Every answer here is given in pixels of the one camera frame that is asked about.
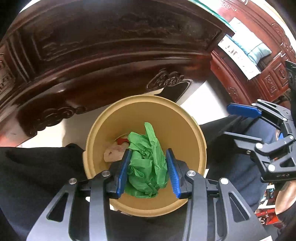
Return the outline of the person's right hand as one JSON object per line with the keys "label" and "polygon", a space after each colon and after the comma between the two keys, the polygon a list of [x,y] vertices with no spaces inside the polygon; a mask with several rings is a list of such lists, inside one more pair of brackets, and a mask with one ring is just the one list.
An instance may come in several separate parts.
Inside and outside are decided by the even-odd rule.
{"label": "person's right hand", "polygon": [[287,181],[279,191],[275,201],[275,213],[280,214],[289,209],[296,199],[295,180]]}

